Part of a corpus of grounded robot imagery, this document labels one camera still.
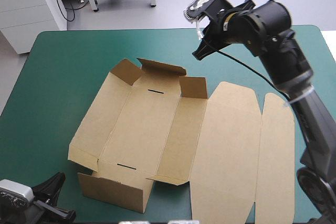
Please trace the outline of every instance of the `black slot marking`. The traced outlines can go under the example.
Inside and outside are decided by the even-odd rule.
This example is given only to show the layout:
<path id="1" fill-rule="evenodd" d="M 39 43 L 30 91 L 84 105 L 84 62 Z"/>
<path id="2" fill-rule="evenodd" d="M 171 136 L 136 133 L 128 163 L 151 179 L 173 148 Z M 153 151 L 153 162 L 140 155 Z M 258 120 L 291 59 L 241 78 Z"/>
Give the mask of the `black slot marking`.
<path id="1" fill-rule="evenodd" d="M 155 93 L 159 93 L 159 94 L 164 94 L 164 93 L 161 92 L 161 91 L 156 91 L 156 90 L 152 90 L 152 89 L 148 89 L 148 91 L 155 92 Z"/>
<path id="2" fill-rule="evenodd" d="M 126 168 L 129 168 L 129 169 L 133 169 L 133 170 L 136 170 L 136 168 L 134 168 L 134 167 L 131 167 L 131 166 L 127 166 L 127 165 L 122 165 L 122 164 L 117 164 L 117 165 L 120 165 L 120 166 L 123 166 L 123 167 L 126 167 Z"/>

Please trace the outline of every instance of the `green tabletop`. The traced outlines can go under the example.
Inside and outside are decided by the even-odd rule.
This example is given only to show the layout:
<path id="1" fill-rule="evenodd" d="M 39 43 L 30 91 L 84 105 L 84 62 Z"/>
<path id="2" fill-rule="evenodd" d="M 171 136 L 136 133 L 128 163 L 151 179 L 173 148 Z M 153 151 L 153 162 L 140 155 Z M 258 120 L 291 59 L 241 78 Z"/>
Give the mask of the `green tabletop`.
<path id="1" fill-rule="evenodd" d="M 315 71 L 313 84 L 331 114 L 336 115 L 336 65 L 314 26 L 296 26 L 297 40 Z M 260 106 L 274 92 L 264 80 L 231 60 L 213 54 L 201 62 L 194 29 L 50 31 L 38 36 L 0 117 L 0 179 L 29 186 L 58 171 L 66 173 L 59 206 L 77 211 L 77 221 L 189 219 L 188 184 L 155 183 L 145 214 L 82 196 L 77 172 L 90 173 L 67 160 L 68 145 L 108 71 L 121 59 L 149 58 L 180 65 L 190 76 L 205 76 L 211 94 L 221 81 L 251 87 Z M 244 46 L 225 51 L 266 74 L 258 58 Z M 296 168 L 304 143 L 296 126 Z M 253 221 L 251 212 L 249 221 Z M 295 222 L 318 212 L 296 182 Z"/>

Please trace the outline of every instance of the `gray floor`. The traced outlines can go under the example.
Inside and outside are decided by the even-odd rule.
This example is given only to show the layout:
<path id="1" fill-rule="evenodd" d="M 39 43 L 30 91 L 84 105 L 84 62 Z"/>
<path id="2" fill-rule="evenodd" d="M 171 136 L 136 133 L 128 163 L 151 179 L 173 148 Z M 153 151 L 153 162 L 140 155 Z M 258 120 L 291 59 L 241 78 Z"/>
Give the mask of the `gray floor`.
<path id="1" fill-rule="evenodd" d="M 83 29 L 147 29 L 193 27 L 182 15 L 191 0 L 157 0 L 157 7 L 149 7 L 149 0 L 107 0 L 99 2 L 99 12 L 90 6 L 76 11 L 76 19 L 68 23 L 69 30 Z M 229 0 L 238 5 L 244 0 Z M 254 0 L 257 5 L 267 0 Z M 277 0 L 291 11 L 297 24 L 313 24 L 321 30 L 336 30 L 336 0 Z M 27 55 L 17 55 L 0 34 L 0 113 L 21 71 Z"/>

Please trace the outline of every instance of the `cardboard flap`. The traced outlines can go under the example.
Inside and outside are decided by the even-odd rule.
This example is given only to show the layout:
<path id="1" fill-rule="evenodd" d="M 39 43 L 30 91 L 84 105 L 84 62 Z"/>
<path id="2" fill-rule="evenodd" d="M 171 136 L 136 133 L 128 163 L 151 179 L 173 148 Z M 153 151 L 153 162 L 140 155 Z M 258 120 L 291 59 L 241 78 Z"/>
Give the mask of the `cardboard flap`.
<path id="1" fill-rule="evenodd" d="M 254 91 L 222 82 L 208 100 L 190 175 L 193 218 L 245 223 L 255 200 L 260 128 Z"/>
<path id="2" fill-rule="evenodd" d="M 295 123 L 290 107 L 265 96 L 260 136 L 256 224 L 292 224 L 295 213 Z"/>
<path id="3" fill-rule="evenodd" d="M 151 177 L 148 177 L 147 179 L 154 180 L 154 181 L 160 181 L 160 182 L 175 185 L 175 186 L 180 186 L 188 182 L 188 180 L 169 178 L 169 177 L 160 176 L 160 175 L 151 176 Z"/>
<path id="4" fill-rule="evenodd" d="M 91 170 L 98 170 L 98 158 L 82 151 L 73 144 L 69 145 L 68 159 Z"/>
<path id="5" fill-rule="evenodd" d="M 181 96 L 207 99 L 205 77 L 180 77 Z"/>
<path id="6" fill-rule="evenodd" d="M 143 190 L 81 173 L 78 179 L 84 196 L 144 213 Z"/>
<path id="7" fill-rule="evenodd" d="M 133 85 L 143 74 L 143 71 L 128 59 L 121 60 L 110 72 L 129 85 Z"/>
<path id="8" fill-rule="evenodd" d="M 137 58 L 139 62 L 142 64 L 142 68 L 144 69 L 158 69 L 158 70 L 164 70 L 168 72 L 172 72 L 178 76 L 185 76 L 187 74 L 187 71 L 179 66 L 174 66 L 170 64 L 161 63 L 154 60 L 146 60 L 142 58 Z"/>
<path id="9" fill-rule="evenodd" d="M 97 171 L 97 160 L 131 88 L 115 75 L 108 73 L 71 141 L 69 160 Z"/>
<path id="10" fill-rule="evenodd" d="M 189 180 L 206 105 L 207 99 L 180 98 L 155 180 L 174 185 Z"/>
<path id="11" fill-rule="evenodd" d="M 200 185 L 190 181 L 190 195 L 192 217 L 200 224 L 245 224 L 254 203 L 253 198 L 241 198 L 229 191 L 214 188 L 211 183 Z"/>
<path id="12" fill-rule="evenodd" d="M 209 100 L 227 107 L 260 114 L 254 90 L 233 83 L 221 82 Z"/>

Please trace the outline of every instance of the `unfolded cardboard box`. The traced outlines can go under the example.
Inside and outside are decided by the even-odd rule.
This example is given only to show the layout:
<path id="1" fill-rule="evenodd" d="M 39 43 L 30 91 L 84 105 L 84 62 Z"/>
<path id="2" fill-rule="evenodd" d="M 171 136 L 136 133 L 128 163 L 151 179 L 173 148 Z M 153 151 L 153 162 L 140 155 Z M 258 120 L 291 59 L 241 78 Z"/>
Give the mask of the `unfolded cardboard box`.
<path id="1" fill-rule="evenodd" d="M 154 180 L 190 182 L 203 223 L 245 223 L 254 202 L 258 223 L 272 211 L 291 223 L 294 122 L 283 100 L 267 94 L 262 115 L 252 89 L 222 82 L 208 99 L 205 78 L 139 61 L 108 73 L 70 143 L 69 159 L 93 170 L 78 174 L 83 194 L 145 212 Z"/>

